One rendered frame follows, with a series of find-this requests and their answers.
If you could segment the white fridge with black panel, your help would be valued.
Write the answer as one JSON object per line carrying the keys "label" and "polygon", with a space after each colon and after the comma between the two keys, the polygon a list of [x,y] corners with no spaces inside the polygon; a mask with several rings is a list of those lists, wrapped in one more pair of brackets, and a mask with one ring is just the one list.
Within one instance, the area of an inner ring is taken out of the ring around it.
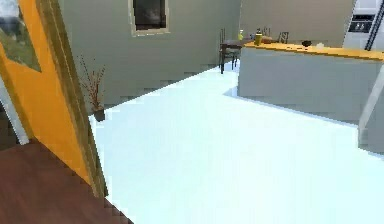
{"label": "white fridge with black panel", "polygon": [[[381,0],[356,0],[348,29],[344,35],[343,47],[363,49],[368,41]],[[377,33],[371,51],[384,52],[384,19]]]}

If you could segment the cream framed window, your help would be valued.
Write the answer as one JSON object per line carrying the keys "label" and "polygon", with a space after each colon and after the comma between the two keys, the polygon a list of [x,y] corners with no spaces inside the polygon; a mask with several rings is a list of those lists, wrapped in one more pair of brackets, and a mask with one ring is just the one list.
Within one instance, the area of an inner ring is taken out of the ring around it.
{"label": "cream framed window", "polygon": [[169,32],[169,0],[127,0],[133,37]]}

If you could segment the dark wooden dining table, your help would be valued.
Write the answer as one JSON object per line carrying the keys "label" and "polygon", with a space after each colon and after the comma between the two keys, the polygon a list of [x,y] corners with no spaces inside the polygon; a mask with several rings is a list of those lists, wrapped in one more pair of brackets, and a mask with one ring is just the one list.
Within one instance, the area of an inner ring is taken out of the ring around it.
{"label": "dark wooden dining table", "polygon": [[240,55],[242,47],[246,43],[252,42],[252,39],[245,38],[241,41],[239,40],[222,40],[220,43],[219,49],[219,59],[220,59],[220,72],[224,72],[224,64],[227,58],[231,59],[231,67],[234,69],[237,66],[237,60]]}

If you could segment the orange room door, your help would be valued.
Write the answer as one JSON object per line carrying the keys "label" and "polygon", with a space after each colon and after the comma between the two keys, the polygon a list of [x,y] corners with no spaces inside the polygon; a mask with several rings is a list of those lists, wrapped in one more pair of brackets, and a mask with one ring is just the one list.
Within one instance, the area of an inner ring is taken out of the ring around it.
{"label": "orange room door", "polygon": [[74,171],[97,197],[108,195],[85,100],[62,18],[59,0],[5,0],[14,3],[1,16],[15,16],[26,27],[38,69],[9,57],[12,35],[0,41],[0,78],[26,138],[47,147]]}

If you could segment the bare twig house plant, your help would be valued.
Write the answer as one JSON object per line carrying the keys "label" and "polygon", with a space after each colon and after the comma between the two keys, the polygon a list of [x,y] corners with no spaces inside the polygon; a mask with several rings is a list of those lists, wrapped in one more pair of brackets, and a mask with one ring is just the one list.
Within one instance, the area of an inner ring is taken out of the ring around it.
{"label": "bare twig house plant", "polygon": [[98,70],[88,68],[83,55],[79,56],[83,74],[79,77],[80,86],[86,91],[86,99],[91,107],[92,114],[97,122],[105,120],[105,107],[102,103],[104,91],[101,89],[105,67]]}

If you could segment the grey counter with orange top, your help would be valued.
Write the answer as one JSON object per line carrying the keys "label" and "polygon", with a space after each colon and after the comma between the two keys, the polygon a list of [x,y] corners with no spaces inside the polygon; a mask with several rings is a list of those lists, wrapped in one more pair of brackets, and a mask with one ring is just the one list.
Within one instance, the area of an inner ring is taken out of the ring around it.
{"label": "grey counter with orange top", "polygon": [[358,124],[384,53],[294,44],[247,44],[238,95]]}

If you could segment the framed landscape picture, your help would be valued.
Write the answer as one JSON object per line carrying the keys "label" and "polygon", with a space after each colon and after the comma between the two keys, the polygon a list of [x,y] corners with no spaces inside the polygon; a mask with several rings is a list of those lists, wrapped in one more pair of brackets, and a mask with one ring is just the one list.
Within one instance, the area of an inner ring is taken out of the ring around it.
{"label": "framed landscape picture", "polygon": [[0,0],[0,43],[8,59],[41,71],[18,0]]}

